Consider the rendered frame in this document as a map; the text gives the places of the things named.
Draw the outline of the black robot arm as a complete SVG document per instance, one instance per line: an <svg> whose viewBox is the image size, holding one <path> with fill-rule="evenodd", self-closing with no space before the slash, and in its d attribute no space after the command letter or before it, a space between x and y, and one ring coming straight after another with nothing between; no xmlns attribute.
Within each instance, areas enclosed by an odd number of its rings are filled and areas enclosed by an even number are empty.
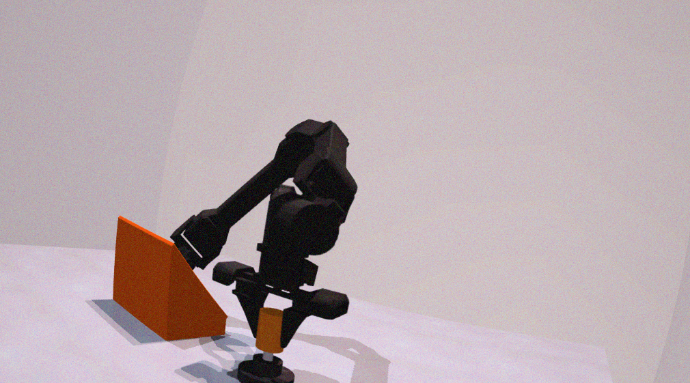
<svg viewBox="0 0 690 383"><path fill-rule="evenodd" d="M334 247L358 188L346 168L348 138L336 123L312 119L285 136L274 159L242 188L218 208L192 215L170 236L192 270L203 270L217 258L230 227L270 194L264 236L308 255ZM283 185L289 178L302 195ZM181 236L183 231L202 257Z"/></svg>

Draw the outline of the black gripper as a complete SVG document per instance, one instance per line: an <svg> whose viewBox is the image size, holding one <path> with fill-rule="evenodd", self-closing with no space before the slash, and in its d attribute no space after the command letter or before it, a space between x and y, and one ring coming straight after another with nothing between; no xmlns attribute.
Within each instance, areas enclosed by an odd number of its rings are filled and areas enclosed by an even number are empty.
<svg viewBox="0 0 690 383"><path fill-rule="evenodd" d="M269 293L292 300L292 306L283 310L280 339L283 349L307 317L334 320L348 313L350 301L346 294L324 288L312 292L300 289L305 283L301 273L308 254L267 236L262 243L257 243L256 251L261 252L258 272L237 261L221 261L212 274L212 280L222 285L230 286L236 281L232 293L242 305L253 338L257 335L260 308L264 307Z"/></svg>

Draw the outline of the orange cylinder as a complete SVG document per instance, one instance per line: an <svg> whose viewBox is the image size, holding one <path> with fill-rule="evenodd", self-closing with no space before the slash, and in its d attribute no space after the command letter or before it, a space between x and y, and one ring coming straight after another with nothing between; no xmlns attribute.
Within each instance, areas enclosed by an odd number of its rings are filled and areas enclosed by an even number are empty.
<svg viewBox="0 0 690 383"><path fill-rule="evenodd" d="M256 348L272 354L284 351L280 343L282 317L283 311L280 309L260 308Z"/></svg>

